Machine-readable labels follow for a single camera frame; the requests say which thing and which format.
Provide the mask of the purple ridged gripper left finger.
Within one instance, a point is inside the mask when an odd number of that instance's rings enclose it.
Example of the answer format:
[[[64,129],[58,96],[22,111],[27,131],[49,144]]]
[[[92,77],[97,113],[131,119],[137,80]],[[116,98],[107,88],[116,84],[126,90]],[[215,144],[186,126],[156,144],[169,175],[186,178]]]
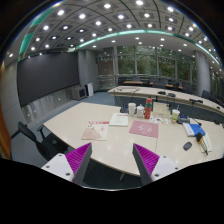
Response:
[[[67,155],[62,153],[57,154],[42,169],[69,182],[81,185],[91,154],[92,144],[87,143],[74,149]]]

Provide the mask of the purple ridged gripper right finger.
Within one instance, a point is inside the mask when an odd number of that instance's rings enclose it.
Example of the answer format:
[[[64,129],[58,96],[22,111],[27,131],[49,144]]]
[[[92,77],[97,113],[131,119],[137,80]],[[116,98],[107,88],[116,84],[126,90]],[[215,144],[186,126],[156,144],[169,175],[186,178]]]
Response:
[[[133,144],[132,153],[143,185],[147,185],[179,170],[178,166],[169,157],[159,156],[138,144]]]

